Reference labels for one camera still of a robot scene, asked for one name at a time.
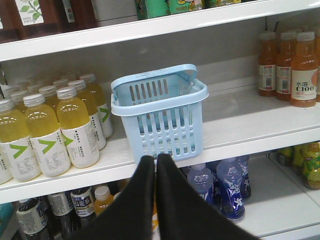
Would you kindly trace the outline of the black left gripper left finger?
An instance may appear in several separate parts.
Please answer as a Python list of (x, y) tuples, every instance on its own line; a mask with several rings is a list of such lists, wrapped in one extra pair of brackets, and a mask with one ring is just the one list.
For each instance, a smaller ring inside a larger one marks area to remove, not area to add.
[(148, 155), (115, 201), (71, 240), (150, 240), (154, 207), (155, 162)]

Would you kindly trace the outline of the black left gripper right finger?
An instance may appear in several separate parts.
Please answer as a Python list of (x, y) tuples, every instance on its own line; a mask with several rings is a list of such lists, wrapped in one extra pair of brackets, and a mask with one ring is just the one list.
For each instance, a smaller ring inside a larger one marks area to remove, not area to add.
[(156, 208), (162, 240), (255, 240), (190, 186), (169, 154), (157, 156)]

